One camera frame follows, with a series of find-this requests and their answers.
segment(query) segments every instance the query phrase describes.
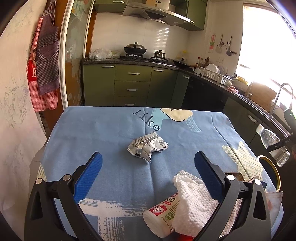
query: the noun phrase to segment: crumpled foil packet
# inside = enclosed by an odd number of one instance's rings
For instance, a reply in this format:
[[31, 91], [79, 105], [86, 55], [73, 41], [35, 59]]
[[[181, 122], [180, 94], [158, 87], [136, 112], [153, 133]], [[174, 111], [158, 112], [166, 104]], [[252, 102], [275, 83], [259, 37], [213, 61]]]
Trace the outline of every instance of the crumpled foil packet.
[[133, 155], [145, 159], [151, 163], [151, 154], [153, 151], [162, 152], [168, 148], [166, 143], [156, 132], [139, 137], [132, 141], [128, 146], [128, 151]]

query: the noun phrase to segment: checkered apron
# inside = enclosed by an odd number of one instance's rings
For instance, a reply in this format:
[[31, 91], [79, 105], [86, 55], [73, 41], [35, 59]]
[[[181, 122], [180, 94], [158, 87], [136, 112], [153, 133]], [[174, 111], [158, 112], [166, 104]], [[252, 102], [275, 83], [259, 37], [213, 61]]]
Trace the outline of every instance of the checkered apron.
[[42, 25], [42, 21], [43, 21], [43, 18], [40, 18], [38, 22], [38, 26], [32, 38], [30, 57], [27, 64], [28, 85], [29, 85], [32, 105], [35, 112], [43, 111], [46, 109], [53, 110], [57, 107], [57, 101], [58, 101], [57, 90], [50, 91], [44, 95], [39, 95], [39, 91], [38, 91], [35, 53], [36, 53], [37, 41], [38, 41], [38, 36], [39, 36], [40, 28]]
[[36, 49], [36, 73], [39, 94], [44, 95], [59, 88], [59, 27], [54, 26], [56, 0], [43, 12], [42, 25]]

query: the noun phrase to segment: drawer handle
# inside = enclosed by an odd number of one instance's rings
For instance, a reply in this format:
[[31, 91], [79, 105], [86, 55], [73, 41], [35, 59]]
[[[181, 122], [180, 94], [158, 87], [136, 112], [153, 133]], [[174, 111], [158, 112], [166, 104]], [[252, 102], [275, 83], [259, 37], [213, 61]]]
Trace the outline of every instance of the drawer handle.
[[254, 123], [257, 124], [257, 121], [256, 121], [252, 116], [248, 115], [248, 118], [249, 118], [251, 121], [253, 121]]

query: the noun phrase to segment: countertop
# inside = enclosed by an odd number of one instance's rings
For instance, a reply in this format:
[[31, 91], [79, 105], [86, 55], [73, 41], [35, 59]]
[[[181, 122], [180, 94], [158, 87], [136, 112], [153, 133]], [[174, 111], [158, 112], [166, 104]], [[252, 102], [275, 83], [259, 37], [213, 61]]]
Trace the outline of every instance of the countertop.
[[133, 64], [133, 65], [159, 67], [159, 68], [172, 69], [172, 70], [179, 69], [174, 65], [172, 60], [169, 60], [169, 65], [167, 65], [167, 64], [154, 63], [149, 61], [125, 60], [120, 58], [91, 60], [88, 57], [86, 57], [83, 59], [83, 64]]
[[226, 89], [225, 85], [218, 84], [217, 82], [204, 77], [200, 74], [195, 74], [191, 68], [186, 69], [179, 69], [177, 68], [173, 61], [169, 59], [169, 65], [165, 64], [159, 64], [154, 62], [148, 62], [148, 61], [137, 61], [137, 60], [123, 60], [123, 59], [104, 59], [104, 60], [91, 60], [88, 57], [83, 59], [83, 64], [134, 64], [134, 65], [143, 65], [143, 66], [152, 66], [152, 67], [159, 67], [159, 68], [165, 68], [165, 69], [172, 69], [172, 70], [179, 70], [182, 73], [185, 73], [189, 75], [192, 78], [195, 78], [197, 80], [200, 80], [206, 84], [209, 84], [210, 86], [221, 90], [225, 95], [232, 98], [239, 104], [241, 104], [243, 107], [245, 107], [248, 111], [253, 113], [255, 116], [257, 116], [260, 120], [262, 120], [266, 125], [268, 125], [271, 130], [274, 131], [274, 133], [280, 138], [284, 139], [288, 136], [290, 136], [290, 133], [278, 122], [277, 119], [274, 117], [269, 117], [268, 112], [264, 110], [262, 107], [257, 105], [255, 102], [247, 99], [246, 97], [235, 94], [233, 92], [229, 92]]

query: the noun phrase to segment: blue gripper pad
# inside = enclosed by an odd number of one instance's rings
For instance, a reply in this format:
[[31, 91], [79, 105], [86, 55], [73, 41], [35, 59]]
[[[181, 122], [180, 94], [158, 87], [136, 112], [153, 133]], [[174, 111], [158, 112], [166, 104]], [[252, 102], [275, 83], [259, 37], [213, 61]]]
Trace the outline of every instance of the blue gripper pad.
[[89, 162], [81, 176], [78, 178], [74, 186], [73, 198], [76, 203], [86, 198], [96, 176], [102, 168], [103, 158], [97, 153]]
[[212, 164], [211, 166], [210, 163], [211, 162], [202, 151], [196, 153], [194, 158], [195, 167], [211, 197], [220, 203], [223, 200], [223, 190], [225, 186], [223, 178], [225, 174], [217, 165]]

